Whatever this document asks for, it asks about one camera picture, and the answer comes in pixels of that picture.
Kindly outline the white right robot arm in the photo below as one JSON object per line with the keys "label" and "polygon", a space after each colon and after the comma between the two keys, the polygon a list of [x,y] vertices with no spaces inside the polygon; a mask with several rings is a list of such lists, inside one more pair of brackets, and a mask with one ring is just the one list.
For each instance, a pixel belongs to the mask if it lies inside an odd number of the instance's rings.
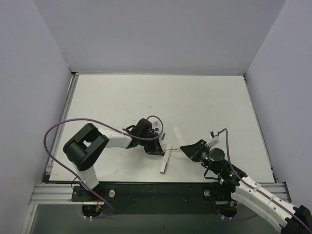
{"label": "white right robot arm", "polygon": [[211,149],[200,140],[192,145],[180,146],[180,150],[193,162],[201,162],[217,175],[221,188],[237,201],[270,223],[281,234],[310,234],[312,214],[308,208],[296,207],[256,183],[245,172],[225,159],[222,149]]}

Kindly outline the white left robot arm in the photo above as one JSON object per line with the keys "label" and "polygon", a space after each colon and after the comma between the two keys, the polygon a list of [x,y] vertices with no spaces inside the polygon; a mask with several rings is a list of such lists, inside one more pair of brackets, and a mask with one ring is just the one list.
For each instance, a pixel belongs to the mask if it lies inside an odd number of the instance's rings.
{"label": "white left robot arm", "polygon": [[100,130],[88,123],[65,143],[63,152],[83,183],[82,194],[92,201],[100,194],[94,164],[105,148],[131,149],[142,146],[147,154],[163,156],[165,153],[160,145],[159,135],[159,129],[145,118],[120,132]]}

